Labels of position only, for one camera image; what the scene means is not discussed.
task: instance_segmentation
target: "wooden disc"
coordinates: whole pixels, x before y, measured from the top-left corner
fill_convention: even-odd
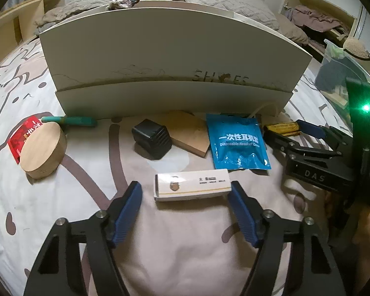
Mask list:
[[[60,126],[56,122],[43,123],[25,141],[20,166],[33,179],[49,176],[62,161],[66,147]]]

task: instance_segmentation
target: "white cable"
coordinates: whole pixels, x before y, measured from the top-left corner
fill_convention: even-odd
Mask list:
[[[278,107],[277,105],[274,103],[274,102],[266,102],[264,104],[262,104],[261,106],[259,106],[258,108],[256,108],[249,116],[248,118],[252,118],[253,116],[255,116],[261,109],[263,109],[264,107],[267,107],[267,106],[274,106],[275,108],[275,116],[274,117],[278,117]]]

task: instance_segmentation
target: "blue plastic bag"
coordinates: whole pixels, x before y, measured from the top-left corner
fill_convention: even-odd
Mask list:
[[[271,169],[255,118],[207,114],[216,169]]]

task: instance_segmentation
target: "gray comforter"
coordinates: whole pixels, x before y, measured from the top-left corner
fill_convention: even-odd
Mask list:
[[[36,25],[42,27],[47,23],[59,23],[75,14],[109,4],[110,1],[112,0],[72,0],[65,6],[49,10],[43,17],[36,20]]]

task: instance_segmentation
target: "plush toy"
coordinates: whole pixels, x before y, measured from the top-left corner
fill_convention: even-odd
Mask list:
[[[112,0],[107,11],[132,8],[140,0]]]

